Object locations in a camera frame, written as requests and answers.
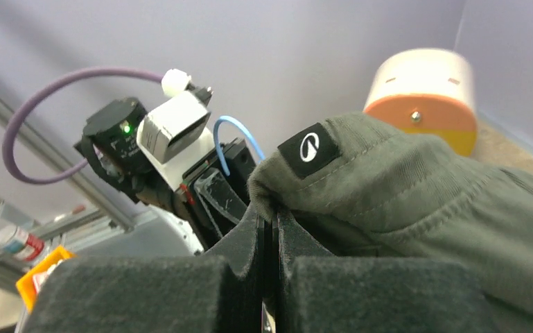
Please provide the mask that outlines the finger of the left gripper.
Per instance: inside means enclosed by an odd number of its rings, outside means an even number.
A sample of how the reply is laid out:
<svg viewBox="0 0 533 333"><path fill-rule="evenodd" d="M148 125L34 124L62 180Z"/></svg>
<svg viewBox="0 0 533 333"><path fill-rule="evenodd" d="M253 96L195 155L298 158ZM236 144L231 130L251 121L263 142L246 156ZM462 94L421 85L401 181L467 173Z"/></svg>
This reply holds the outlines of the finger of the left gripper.
<svg viewBox="0 0 533 333"><path fill-rule="evenodd" d="M193 188L212 225L218 225L219 221L225 225L238 225L243 219L247 205L218 169L206 169L194 182Z"/></svg>

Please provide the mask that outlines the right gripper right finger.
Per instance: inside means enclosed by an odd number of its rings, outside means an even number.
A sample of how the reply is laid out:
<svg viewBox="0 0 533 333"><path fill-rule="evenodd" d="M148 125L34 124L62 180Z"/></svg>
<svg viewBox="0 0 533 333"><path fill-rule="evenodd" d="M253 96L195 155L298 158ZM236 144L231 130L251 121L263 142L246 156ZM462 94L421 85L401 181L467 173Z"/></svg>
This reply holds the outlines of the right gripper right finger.
<svg viewBox="0 0 533 333"><path fill-rule="evenodd" d="M338 257L280 213L272 224L278 332L496 332L459 264Z"/></svg>

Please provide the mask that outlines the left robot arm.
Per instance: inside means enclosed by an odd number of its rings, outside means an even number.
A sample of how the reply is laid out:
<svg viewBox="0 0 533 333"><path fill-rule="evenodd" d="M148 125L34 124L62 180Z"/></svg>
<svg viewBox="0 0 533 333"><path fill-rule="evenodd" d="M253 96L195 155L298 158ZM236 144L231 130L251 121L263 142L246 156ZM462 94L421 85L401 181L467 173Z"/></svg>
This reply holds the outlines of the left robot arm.
<svg viewBox="0 0 533 333"><path fill-rule="evenodd" d="M206 106L191 94L151 111L135 97L114 100L88 118L75 145L99 178L147 205L193 254L239 224L255 167L244 139L214 142Z"/></svg>

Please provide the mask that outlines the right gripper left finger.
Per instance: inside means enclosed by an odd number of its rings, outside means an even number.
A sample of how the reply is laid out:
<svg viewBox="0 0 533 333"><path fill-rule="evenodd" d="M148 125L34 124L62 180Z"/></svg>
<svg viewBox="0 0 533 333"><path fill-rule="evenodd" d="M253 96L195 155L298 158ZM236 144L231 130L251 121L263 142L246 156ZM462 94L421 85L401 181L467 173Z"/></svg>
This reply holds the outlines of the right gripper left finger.
<svg viewBox="0 0 533 333"><path fill-rule="evenodd" d="M25 332L260 332L263 220L249 207L206 253L77 257L40 291Z"/></svg>

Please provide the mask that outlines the olive green shorts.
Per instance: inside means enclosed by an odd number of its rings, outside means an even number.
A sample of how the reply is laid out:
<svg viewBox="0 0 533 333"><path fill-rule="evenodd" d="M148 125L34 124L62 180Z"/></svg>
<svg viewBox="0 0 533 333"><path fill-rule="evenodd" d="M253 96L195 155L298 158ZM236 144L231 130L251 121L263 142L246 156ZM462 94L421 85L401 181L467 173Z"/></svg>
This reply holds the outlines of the olive green shorts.
<svg viewBox="0 0 533 333"><path fill-rule="evenodd" d="M363 113L318 122L248 180L266 220L290 211L336 255L465 265L503 332L533 332L533 175Z"/></svg>

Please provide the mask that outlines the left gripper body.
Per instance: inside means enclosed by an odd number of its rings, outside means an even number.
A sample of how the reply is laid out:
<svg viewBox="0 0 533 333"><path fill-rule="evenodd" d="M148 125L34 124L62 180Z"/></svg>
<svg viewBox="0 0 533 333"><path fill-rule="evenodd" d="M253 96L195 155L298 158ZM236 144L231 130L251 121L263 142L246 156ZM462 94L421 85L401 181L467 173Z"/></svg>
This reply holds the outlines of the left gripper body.
<svg viewBox="0 0 533 333"><path fill-rule="evenodd" d="M215 150L184 173L174 193L175 215L189 222L203 248L210 248L243 218L250 203L247 179L256 164L246 142L221 145L230 174L222 170Z"/></svg>

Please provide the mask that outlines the light blue hanger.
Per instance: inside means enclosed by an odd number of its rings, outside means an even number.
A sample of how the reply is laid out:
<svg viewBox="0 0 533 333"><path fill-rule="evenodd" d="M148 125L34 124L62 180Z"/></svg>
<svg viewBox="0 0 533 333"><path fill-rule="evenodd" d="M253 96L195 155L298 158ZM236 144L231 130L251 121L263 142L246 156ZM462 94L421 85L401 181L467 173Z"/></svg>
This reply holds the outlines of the light blue hanger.
<svg viewBox="0 0 533 333"><path fill-rule="evenodd" d="M216 155L220 163L220 167L225 176L231 175L231 170L228 165L227 158L225 157L225 147L222 145L222 140L220 138L220 129L224 124L235 128L237 130L237 136L231 137L231 143L245 142L250 145L250 148L254 151L255 156L257 157L257 162L260 163L265 159L265 153L259 145L256 138L253 136L252 132L238 119L229 116L223 115L218 117L215 120L215 123L212 128L212 137L213 143L216 150Z"/></svg>

